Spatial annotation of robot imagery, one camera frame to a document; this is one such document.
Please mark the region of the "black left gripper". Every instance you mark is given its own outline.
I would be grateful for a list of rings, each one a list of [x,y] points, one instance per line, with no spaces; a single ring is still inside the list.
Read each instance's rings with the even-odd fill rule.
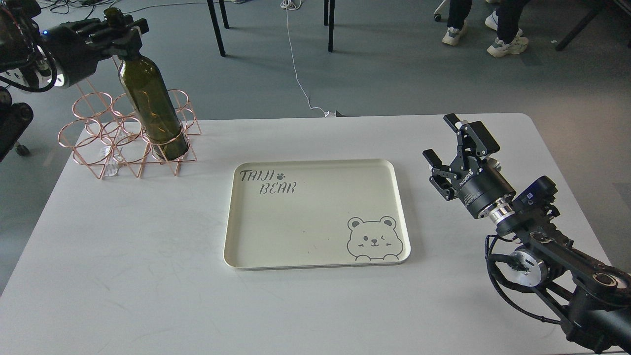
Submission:
[[[52,55],[54,85],[70,87],[92,76],[99,62],[118,56],[134,58],[142,47],[141,35],[149,32],[144,18],[86,19],[66,22],[41,32],[41,47]]]

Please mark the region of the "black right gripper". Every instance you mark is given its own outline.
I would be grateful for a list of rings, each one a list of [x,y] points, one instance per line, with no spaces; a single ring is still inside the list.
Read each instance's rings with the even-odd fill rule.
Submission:
[[[477,170],[469,169],[473,163],[500,150],[498,142],[482,121],[465,123],[455,114],[444,115],[444,121],[456,133],[456,156],[449,166],[443,164],[434,150],[424,150],[432,175],[430,182],[445,198],[459,199],[475,218],[488,216],[498,200],[509,201],[516,192],[501,174],[498,163],[487,164]],[[455,172],[467,171],[464,179],[453,184],[459,176]]]

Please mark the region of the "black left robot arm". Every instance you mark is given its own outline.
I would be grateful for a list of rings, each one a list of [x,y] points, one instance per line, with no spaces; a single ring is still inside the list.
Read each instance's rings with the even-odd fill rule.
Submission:
[[[99,62],[142,47],[148,32],[144,18],[134,20],[117,7],[104,19],[64,22],[40,30],[36,0],[1,2],[1,81],[29,93],[70,87],[92,76]]]

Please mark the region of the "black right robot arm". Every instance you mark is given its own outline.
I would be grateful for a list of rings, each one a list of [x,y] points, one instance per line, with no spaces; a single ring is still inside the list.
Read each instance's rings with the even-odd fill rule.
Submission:
[[[558,319],[525,312],[538,321],[561,326],[566,339],[597,354],[612,346],[630,352],[630,275],[574,247],[552,223],[557,188],[547,176],[520,195],[491,158],[500,147],[480,121],[444,117],[456,134],[455,159],[443,164],[425,150],[430,182],[445,200],[459,199],[475,219],[489,216],[496,233],[486,236],[485,261],[496,292],[522,312],[503,288],[536,294]]]

